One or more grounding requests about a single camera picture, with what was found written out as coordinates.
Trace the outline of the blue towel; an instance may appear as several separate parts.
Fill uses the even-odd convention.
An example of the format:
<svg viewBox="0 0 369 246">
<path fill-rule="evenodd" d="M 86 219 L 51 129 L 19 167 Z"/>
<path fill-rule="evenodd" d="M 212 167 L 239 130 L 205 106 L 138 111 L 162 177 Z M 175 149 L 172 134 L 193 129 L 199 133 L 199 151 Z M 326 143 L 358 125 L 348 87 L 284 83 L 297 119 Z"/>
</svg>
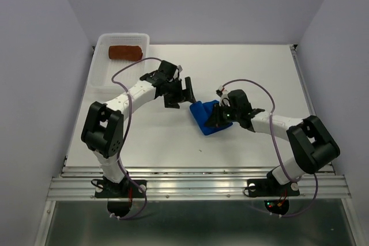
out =
<svg viewBox="0 0 369 246">
<path fill-rule="evenodd" d="M 213 106 L 218 104 L 218 100 L 201 102 L 197 101 L 189 106 L 190 112 L 198 124 L 199 129 L 203 133 L 203 135 L 208 136 L 214 134 L 216 132 L 225 130 L 233 125 L 233 123 L 228 123 L 222 127 L 206 127 L 205 122 L 210 118 L 210 115 L 213 111 Z"/>
</svg>

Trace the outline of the brown towel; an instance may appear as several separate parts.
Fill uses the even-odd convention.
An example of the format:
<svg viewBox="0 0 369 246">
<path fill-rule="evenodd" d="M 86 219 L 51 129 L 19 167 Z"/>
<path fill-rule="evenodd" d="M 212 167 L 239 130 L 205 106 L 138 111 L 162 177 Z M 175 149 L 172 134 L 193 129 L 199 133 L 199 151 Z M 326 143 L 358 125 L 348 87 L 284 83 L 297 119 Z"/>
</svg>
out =
<svg viewBox="0 0 369 246">
<path fill-rule="evenodd" d="M 110 46 L 108 49 L 108 57 L 111 60 L 127 60 L 136 62 L 142 59 L 143 53 L 140 46 Z"/>
</svg>

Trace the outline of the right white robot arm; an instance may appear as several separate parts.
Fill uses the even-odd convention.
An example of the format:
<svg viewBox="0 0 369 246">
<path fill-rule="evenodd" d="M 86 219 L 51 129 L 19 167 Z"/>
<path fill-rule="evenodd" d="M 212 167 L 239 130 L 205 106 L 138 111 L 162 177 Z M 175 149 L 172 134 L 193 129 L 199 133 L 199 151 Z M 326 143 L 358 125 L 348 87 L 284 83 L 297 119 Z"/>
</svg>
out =
<svg viewBox="0 0 369 246">
<path fill-rule="evenodd" d="M 288 118 L 274 116 L 261 108 L 253 108 L 246 93 L 230 92 L 221 88 L 216 91 L 220 102 L 213 105 L 212 113 L 205 122 L 206 127 L 223 127 L 237 122 L 241 128 L 253 133 L 269 134 L 272 142 L 276 138 L 289 142 L 293 157 L 282 161 L 265 180 L 271 194 L 279 194 L 289 182 L 296 182 L 305 174 L 314 174 L 340 155 L 340 148 L 319 117 Z"/>
</svg>

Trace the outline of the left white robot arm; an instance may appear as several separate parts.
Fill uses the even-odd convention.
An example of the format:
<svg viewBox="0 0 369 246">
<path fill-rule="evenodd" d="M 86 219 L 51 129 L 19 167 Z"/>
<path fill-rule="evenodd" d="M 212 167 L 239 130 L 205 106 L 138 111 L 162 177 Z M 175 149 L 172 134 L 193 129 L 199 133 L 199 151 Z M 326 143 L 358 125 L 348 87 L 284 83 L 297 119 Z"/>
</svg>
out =
<svg viewBox="0 0 369 246">
<path fill-rule="evenodd" d="M 181 103 L 195 102 L 191 78 L 181 78 L 180 72 L 180 66 L 161 60 L 156 70 L 140 76 L 131 88 L 117 81 L 114 74 L 111 81 L 119 85 L 123 93 L 105 103 L 95 101 L 89 106 L 81 140 L 96 156 L 104 178 L 109 181 L 108 189 L 115 196 L 123 196 L 128 191 L 129 176 L 120 153 L 133 113 L 158 97 L 163 97 L 166 108 L 178 109 Z"/>
</svg>

